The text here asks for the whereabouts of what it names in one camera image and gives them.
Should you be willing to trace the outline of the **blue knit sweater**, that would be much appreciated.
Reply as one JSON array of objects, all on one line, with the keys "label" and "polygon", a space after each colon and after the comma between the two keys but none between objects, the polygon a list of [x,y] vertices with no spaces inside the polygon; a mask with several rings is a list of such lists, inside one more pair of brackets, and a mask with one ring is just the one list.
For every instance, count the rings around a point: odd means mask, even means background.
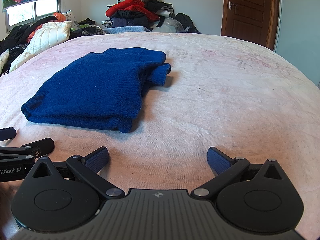
[{"label": "blue knit sweater", "polygon": [[171,65],[162,51],[134,47],[89,53],[49,78],[21,107],[27,120],[129,133],[151,87]]}]

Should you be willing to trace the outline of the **dark clothes pile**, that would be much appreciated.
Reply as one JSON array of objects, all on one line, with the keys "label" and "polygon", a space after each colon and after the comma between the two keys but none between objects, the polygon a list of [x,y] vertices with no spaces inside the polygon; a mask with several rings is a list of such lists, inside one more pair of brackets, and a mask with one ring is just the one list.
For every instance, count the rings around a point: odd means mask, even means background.
[{"label": "dark clothes pile", "polygon": [[117,0],[107,6],[105,15],[108,20],[102,24],[111,31],[127,28],[156,33],[199,33],[188,15],[175,13],[173,5],[163,0]]}]

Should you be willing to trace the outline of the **pink bed cover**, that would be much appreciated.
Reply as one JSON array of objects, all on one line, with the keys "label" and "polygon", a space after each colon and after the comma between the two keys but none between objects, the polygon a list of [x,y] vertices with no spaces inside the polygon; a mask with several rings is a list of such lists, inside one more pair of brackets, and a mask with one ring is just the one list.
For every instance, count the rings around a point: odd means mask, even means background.
[{"label": "pink bed cover", "polygon": [[[109,48],[166,53],[171,72],[148,91],[130,133],[35,124],[21,112],[56,72]],[[117,187],[193,190],[213,178],[214,146],[252,163],[276,159],[304,203],[297,231],[319,237],[319,89],[273,51],[214,35],[122,33],[75,38],[1,77],[1,127],[13,127],[11,147],[50,137],[53,161],[105,146],[100,175]]]}]

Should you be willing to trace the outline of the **black garment by window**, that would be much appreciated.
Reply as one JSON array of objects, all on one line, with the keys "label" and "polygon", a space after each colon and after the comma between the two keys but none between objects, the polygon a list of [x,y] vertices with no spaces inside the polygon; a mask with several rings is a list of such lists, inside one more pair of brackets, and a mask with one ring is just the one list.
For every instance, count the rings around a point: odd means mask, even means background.
[{"label": "black garment by window", "polygon": [[1,40],[1,54],[7,49],[12,49],[17,45],[22,44],[38,26],[55,20],[57,20],[55,16],[48,16],[36,21],[32,25],[23,24],[14,27],[9,35]]}]

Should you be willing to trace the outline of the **white puffer jacket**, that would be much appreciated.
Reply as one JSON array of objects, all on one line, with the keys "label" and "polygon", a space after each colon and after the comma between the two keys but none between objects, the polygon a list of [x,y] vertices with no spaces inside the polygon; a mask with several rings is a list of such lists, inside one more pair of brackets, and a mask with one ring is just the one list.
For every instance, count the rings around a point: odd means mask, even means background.
[{"label": "white puffer jacket", "polygon": [[22,66],[24,63],[69,39],[71,21],[58,22],[56,27],[44,26],[38,29],[30,43],[23,42],[1,54],[1,74],[7,74]]}]

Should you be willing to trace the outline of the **window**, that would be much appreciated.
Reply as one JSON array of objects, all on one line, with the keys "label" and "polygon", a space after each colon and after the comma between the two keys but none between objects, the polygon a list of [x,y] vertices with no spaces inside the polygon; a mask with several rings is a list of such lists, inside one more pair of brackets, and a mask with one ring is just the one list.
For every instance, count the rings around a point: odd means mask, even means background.
[{"label": "window", "polygon": [[60,0],[36,0],[4,10],[7,32],[21,24],[31,24],[61,11]]}]

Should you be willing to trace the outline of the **orange garment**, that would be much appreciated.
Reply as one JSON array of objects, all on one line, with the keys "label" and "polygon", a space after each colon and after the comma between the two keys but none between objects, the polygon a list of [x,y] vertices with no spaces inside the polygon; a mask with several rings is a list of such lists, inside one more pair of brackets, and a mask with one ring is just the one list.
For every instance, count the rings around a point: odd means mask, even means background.
[{"label": "orange garment", "polygon": [[56,27],[58,22],[65,22],[65,21],[66,21],[66,17],[59,12],[53,13],[52,16],[47,16],[45,18],[42,18],[27,28],[27,30],[23,33],[22,42],[30,43],[36,31],[38,29],[41,29],[43,26],[45,29],[49,27]]}]

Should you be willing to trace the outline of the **leopard print garment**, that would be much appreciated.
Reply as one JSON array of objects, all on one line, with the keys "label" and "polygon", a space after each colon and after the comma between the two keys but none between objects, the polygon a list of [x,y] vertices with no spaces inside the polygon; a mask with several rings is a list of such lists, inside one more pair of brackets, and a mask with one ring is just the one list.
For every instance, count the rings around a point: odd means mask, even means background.
[{"label": "leopard print garment", "polygon": [[105,35],[103,29],[97,25],[89,25],[70,32],[69,40],[82,36]]}]

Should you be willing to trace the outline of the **light blue folded blanket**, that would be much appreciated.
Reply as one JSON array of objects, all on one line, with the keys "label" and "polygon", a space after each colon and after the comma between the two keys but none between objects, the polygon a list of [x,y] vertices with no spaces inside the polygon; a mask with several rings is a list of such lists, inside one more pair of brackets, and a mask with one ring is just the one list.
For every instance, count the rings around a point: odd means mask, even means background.
[{"label": "light blue folded blanket", "polygon": [[150,32],[148,28],[142,26],[124,26],[124,27],[113,27],[103,28],[106,34],[119,34],[119,33],[130,33],[130,32]]}]

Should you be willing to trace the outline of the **floral wardrobe panel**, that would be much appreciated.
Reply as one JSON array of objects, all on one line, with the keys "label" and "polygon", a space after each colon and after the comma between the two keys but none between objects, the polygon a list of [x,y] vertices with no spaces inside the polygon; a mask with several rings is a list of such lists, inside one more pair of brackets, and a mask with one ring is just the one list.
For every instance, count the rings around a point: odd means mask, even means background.
[{"label": "floral wardrobe panel", "polygon": [[275,52],[319,87],[319,0],[280,0]]}]

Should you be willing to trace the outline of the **brown wooden door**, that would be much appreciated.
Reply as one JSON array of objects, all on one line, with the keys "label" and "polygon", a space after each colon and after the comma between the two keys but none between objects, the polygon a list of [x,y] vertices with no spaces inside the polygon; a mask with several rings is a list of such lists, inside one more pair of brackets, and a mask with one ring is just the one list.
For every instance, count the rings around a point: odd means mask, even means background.
[{"label": "brown wooden door", "polygon": [[224,0],[221,35],[274,50],[279,0]]}]

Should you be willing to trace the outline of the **red garment on pile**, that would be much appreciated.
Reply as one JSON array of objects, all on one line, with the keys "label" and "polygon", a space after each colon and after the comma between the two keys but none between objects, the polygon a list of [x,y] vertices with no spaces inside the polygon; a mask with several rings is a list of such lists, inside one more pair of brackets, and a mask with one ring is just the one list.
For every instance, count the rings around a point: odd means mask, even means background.
[{"label": "red garment on pile", "polygon": [[110,7],[105,15],[111,18],[118,10],[123,11],[136,11],[143,13],[150,22],[155,22],[159,20],[159,16],[154,12],[149,11],[145,8],[145,3],[141,0],[125,0],[123,2],[117,3]]}]

